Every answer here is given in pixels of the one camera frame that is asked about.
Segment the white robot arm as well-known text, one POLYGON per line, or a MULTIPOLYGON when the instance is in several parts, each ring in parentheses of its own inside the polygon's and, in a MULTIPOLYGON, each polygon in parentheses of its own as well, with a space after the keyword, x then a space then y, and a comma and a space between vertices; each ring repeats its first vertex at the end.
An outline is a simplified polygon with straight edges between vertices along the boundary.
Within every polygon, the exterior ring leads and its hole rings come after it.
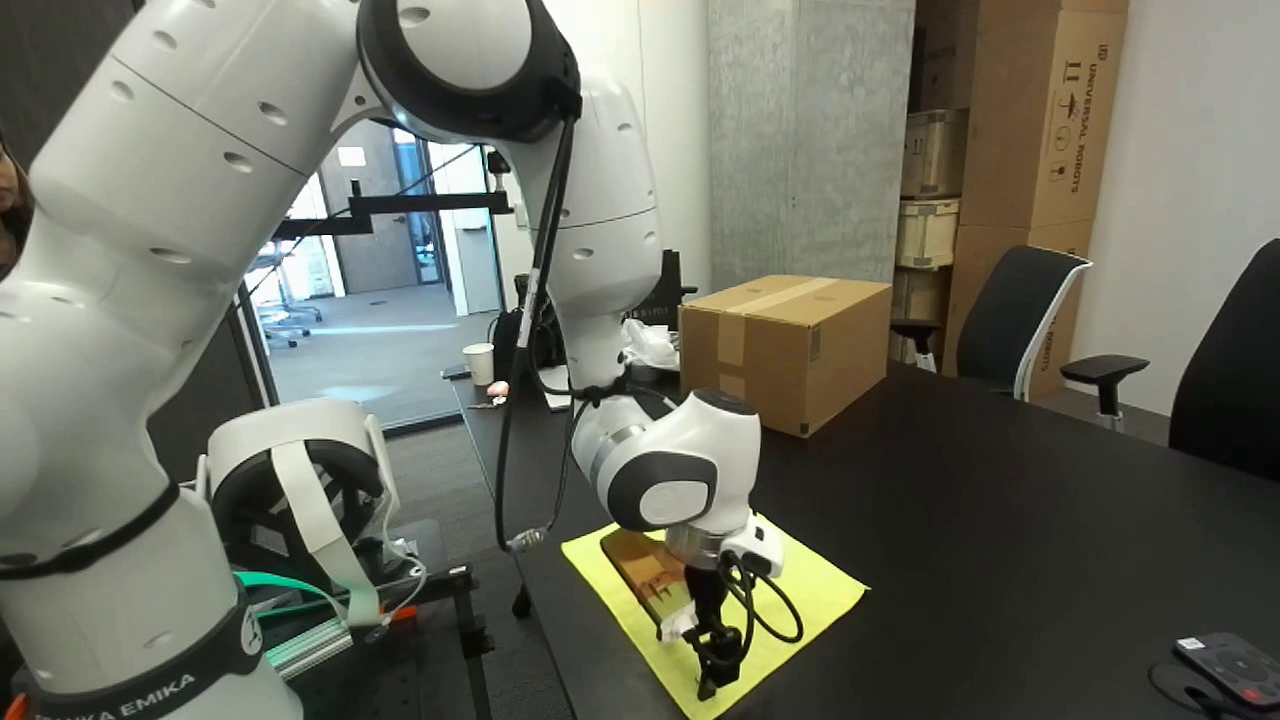
POLYGON ((0 284, 0 582, 31 720, 304 720, 150 420, 361 119, 511 166, 599 507, 704 564, 765 547, 756 414, 714 391, 658 414, 630 385, 624 321, 662 272, 653 166, 630 88, 543 0, 144 0, 39 147, 0 284))

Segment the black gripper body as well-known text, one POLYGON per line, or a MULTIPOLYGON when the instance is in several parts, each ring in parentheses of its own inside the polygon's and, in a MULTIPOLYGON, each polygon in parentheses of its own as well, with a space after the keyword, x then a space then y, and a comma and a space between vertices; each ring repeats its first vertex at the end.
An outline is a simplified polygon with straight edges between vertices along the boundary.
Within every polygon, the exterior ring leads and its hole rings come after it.
POLYGON ((697 605, 697 625, 683 633, 683 640, 714 646, 714 668, 720 668, 717 640, 725 633, 742 633, 744 646, 753 646, 753 633, 731 629, 725 619, 725 600, 731 587, 747 593, 756 582, 774 582, 784 564, 784 541, 765 515, 753 515, 744 527, 729 536, 671 527, 667 547, 683 564, 683 582, 697 605))

